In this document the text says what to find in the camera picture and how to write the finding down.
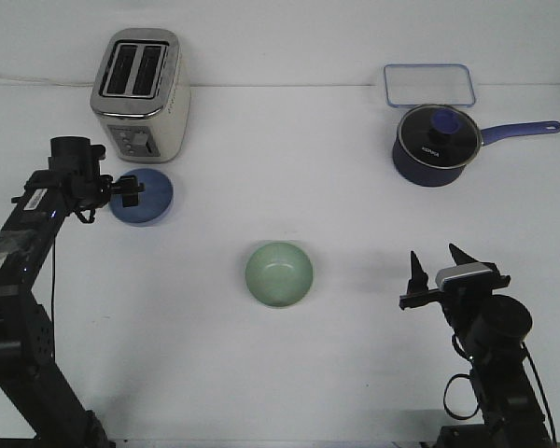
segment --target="toaster control panel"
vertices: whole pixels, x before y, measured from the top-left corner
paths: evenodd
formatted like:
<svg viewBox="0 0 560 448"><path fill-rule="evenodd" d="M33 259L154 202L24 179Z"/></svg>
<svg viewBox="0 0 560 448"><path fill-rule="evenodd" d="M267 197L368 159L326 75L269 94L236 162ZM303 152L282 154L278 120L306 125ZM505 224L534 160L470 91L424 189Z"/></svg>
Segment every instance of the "toaster control panel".
<svg viewBox="0 0 560 448"><path fill-rule="evenodd" d="M131 157L159 157L147 126L108 126L120 153Z"/></svg>

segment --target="toaster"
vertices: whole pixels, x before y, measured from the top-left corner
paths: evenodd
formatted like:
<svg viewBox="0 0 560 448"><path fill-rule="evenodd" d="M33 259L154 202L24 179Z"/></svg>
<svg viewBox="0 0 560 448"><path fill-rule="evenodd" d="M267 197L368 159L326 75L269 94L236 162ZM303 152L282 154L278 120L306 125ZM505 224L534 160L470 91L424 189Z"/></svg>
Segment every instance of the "toaster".
<svg viewBox="0 0 560 448"><path fill-rule="evenodd" d="M179 151L190 84L178 39L170 31L129 28L105 51L91 109L126 161L163 162Z"/></svg>

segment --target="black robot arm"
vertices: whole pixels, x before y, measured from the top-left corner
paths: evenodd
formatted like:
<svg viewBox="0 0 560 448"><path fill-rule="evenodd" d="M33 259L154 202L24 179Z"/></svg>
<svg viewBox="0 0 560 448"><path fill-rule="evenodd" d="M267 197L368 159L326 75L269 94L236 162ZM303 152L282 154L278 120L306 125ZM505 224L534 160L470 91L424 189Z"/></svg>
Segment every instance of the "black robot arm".
<svg viewBox="0 0 560 448"><path fill-rule="evenodd" d="M0 447L113 446L56 365L52 323L31 292L66 217L91 223L115 193L126 205L138 203L143 187L134 177L113 183L100 175L104 156L104 147L87 138L52 139L48 170L31 175L0 230L0 387L36 433L29 445L0 440Z"/></svg>
<svg viewBox="0 0 560 448"><path fill-rule="evenodd" d="M494 263L479 262L454 245L450 250L456 266L438 272L436 289L428 289L427 274L412 253L412 278L399 303L401 309L439 303L455 332L456 352L471 364L469 379L484 424L443 427L436 446L552 448L523 368L530 313L516 299L493 293L511 280Z"/></svg>

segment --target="white wall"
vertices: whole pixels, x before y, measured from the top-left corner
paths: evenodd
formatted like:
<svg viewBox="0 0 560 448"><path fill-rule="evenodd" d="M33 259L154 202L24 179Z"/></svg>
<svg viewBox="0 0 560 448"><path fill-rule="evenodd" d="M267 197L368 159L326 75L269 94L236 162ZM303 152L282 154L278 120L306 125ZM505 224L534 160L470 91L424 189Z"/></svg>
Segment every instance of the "white wall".
<svg viewBox="0 0 560 448"><path fill-rule="evenodd" d="M560 0L0 0L0 73L92 81L133 26L174 31L194 85L364 85L423 62L560 83Z"/></svg>

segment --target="green bowl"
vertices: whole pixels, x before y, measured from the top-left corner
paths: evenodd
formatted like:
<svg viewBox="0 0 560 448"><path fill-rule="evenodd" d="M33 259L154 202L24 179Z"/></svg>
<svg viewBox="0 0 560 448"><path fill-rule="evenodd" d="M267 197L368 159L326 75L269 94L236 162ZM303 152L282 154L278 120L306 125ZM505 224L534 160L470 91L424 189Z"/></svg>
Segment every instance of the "green bowl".
<svg viewBox="0 0 560 448"><path fill-rule="evenodd" d="M253 253L246 264L245 280L258 301L282 308L305 297L314 280L314 268L298 247L277 241Z"/></svg>

